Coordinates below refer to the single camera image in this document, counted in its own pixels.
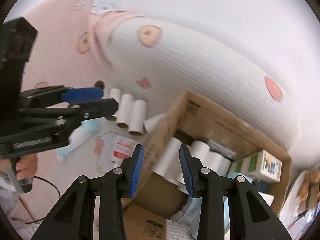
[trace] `silver screw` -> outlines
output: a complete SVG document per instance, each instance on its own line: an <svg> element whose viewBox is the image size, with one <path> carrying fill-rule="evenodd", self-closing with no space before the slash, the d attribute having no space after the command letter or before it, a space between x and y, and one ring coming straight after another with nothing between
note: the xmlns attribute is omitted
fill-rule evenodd
<svg viewBox="0 0 320 240"><path fill-rule="evenodd" d="M114 173L114 174L121 174L121 173L122 173L122 169L121 169L121 168L115 168L115 169L113 170L113 173Z"/></svg>
<svg viewBox="0 0 320 240"><path fill-rule="evenodd" d="M202 172L203 174L208 174L208 173L210 173L210 170L209 170L208 168L202 168L202 169L201 169L201 172Z"/></svg>
<svg viewBox="0 0 320 240"><path fill-rule="evenodd" d="M54 122L55 125L62 125L65 124L67 122L66 119L58 119Z"/></svg>
<svg viewBox="0 0 320 240"><path fill-rule="evenodd" d="M80 183L84 183L86 180L87 180L87 177L86 177L86 176L80 176L80 177L78 178L78 182L80 182Z"/></svg>
<svg viewBox="0 0 320 240"><path fill-rule="evenodd" d="M244 176L238 176L237 181L239 182L245 182L245 177Z"/></svg>

